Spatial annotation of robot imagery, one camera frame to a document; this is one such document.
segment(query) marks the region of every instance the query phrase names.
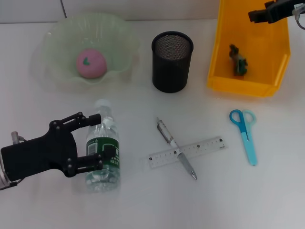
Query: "yellow plastic bin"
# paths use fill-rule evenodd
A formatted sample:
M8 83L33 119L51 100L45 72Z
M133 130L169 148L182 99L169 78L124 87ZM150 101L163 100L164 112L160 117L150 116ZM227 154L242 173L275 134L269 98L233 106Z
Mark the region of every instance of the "yellow plastic bin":
M273 24L250 22L248 12L264 9L266 0L220 0L217 34L207 86L218 91L272 96L281 86L290 57L287 19ZM230 44L248 62L235 76Z

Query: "black robotic claw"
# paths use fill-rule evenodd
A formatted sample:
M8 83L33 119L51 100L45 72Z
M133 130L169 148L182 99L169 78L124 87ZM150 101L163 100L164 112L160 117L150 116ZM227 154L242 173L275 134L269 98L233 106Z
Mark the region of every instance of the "black robotic claw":
M102 169L103 160L115 156L115 147L105 148L102 154L77 156L72 131L101 123L101 115L86 118L82 112L50 122L49 131L42 137L1 149L0 186L24 179L49 169L58 169L66 177Z
M274 23L292 16L292 10L304 3L303 0L277 0L265 3L265 10L254 10L248 13L250 21L254 23Z

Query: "scissors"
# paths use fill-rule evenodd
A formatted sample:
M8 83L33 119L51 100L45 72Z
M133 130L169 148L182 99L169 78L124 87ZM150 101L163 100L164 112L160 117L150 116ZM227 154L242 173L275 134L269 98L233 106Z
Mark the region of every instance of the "scissors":
M233 119L233 114L238 113L240 122ZM246 114L249 114L252 117L251 122L247 122L245 116ZM257 164L257 159L255 155L253 140L251 136L251 126L256 123L256 116L255 114L250 110L233 110L230 112L230 120L232 123L237 125L240 129L240 132L242 133L242 140L244 142L244 148L247 153L247 157L249 160L249 163L252 166L255 166Z

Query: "pink ball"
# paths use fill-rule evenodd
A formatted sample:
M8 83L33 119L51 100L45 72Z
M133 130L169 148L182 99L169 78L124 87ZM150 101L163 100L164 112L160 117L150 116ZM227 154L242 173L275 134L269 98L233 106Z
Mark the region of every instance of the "pink ball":
M77 70L86 79L99 78L107 71L106 60L96 49L85 49L77 58Z

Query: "scissor blade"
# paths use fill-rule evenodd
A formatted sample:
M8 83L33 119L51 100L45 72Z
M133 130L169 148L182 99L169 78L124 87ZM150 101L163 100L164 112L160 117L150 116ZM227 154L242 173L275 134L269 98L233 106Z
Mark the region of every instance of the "scissor blade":
M254 150L251 132L242 132L242 139L250 165L256 166L257 158Z

